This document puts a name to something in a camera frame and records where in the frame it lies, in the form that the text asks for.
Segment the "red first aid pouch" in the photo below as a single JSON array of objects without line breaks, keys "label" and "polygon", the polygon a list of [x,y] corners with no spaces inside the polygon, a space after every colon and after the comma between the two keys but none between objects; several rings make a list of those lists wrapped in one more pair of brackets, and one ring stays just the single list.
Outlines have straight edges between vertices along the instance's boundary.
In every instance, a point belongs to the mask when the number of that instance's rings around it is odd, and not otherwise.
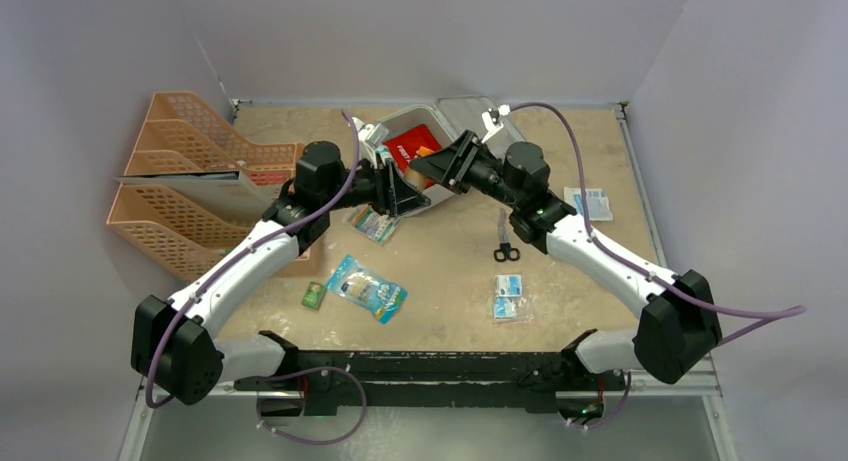
[{"label": "red first aid pouch", "polygon": [[[419,124],[407,131],[404,131],[401,134],[388,139],[382,145],[389,148],[393,156],[392,161],[398,165],[401,172],[406,171],[412,160],[421,156],[432,154],[442,148],[425,124]],[[433,185],[434,182],[429,180],[426,189]]]}]

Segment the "black handled scissors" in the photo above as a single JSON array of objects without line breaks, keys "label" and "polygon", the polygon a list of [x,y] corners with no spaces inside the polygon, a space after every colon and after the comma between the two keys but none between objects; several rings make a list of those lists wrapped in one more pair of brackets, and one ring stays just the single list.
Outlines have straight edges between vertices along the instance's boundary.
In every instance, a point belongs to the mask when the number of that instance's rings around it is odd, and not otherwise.
[{"label": "black handled scissors", "polygon": [[510,241],[509,234],[507,232],[506,221],[506,210],[501,208],[499,211],[499,218],[497,223],[499,244],[498,247],[493,251],[494,260],[499,263],[515,262],[521,258],[520,250],[514,247]]}]

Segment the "small green box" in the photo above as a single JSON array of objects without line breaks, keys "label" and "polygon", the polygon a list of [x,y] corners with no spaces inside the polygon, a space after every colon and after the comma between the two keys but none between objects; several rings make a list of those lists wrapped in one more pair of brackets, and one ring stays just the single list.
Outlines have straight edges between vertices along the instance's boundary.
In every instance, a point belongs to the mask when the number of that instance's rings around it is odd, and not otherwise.
[{"label": "small green box", "polygon": [[319,282],[310,282],[301,298],[301,304],[312,310],[319,310],[326,294],[326,287]]}]

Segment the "brown orange-capped bottle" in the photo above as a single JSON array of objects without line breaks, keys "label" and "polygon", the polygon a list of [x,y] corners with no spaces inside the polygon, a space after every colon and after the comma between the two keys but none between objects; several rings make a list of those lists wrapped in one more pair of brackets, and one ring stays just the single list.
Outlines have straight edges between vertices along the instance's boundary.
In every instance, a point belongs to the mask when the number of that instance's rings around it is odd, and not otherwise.
[{"label": "brown orange-capped bottle", "polygon": [[404,180],[411,186],[421,191],[423,191],[427,187],[429,182],[428,178],[425,175],[421,174],[420,172],[416,171],[411,167],[408,167],[404,172]]}]

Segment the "white green-label bottle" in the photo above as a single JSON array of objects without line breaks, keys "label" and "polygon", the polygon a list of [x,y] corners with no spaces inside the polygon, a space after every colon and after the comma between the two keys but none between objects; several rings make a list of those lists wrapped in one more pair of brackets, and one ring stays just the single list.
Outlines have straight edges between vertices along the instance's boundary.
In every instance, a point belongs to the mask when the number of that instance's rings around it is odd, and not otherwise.
[{"label": "white green-label bottle", "polygon": [[390,161],[393,160],[393,156],[389,148],[385,145],[379,145],[374,150],[373,155],[377,164],[381,166],[387,166]]}]

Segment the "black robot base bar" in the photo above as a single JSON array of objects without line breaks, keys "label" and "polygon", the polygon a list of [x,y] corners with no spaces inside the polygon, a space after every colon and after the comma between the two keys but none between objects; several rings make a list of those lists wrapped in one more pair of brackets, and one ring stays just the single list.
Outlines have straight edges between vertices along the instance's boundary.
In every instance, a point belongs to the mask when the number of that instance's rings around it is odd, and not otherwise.
[{"label": "black robot base bar", "polygon": [[300,391],[308,416],[342,406],[521,408],[530,414],[597,417],[605,392],[625,377],[592,374],[569,349],[553,352],[297,350],[272,375],[243,378],[238,391]]}]

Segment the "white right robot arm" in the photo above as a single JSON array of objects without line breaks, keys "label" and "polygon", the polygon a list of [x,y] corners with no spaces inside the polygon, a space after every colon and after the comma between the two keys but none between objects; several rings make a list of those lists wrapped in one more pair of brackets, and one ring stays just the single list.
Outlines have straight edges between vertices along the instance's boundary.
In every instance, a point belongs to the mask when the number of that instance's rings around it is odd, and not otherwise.
[{"label": "white right robot arm", "polygon": [[633,329],[589,330],[570,343],[561,362],[569,385],[584,388],[600,373],[631,369],[674,384],[722,340],[708,281],[647,261],[594,229],[550,189],[539,146],[516,142],[497,157],[466,131],[410,167],[456,194],[475,189],[510,208],[521,241],[578,268],[637,318]]}]

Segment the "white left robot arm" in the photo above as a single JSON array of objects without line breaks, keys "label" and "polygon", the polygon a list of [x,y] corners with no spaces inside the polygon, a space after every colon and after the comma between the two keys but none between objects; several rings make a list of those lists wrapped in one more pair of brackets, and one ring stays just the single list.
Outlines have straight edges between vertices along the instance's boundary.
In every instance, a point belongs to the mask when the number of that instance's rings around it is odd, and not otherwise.
[{"label": "white left robot arm", "polygon": [[400,217],[430,203],[393,161],[356,157],[347,167],[336,144],[307,144],[293,178],[231,252],[167,299],[150,295],[137,306],[131,366],[145,377],[147,406],[192,405],[221,382],[250,377],[275,390],[292,386],[298,363],[271,336],[218,342],[234,311],[323,236],[331,211],[368,205]]}]

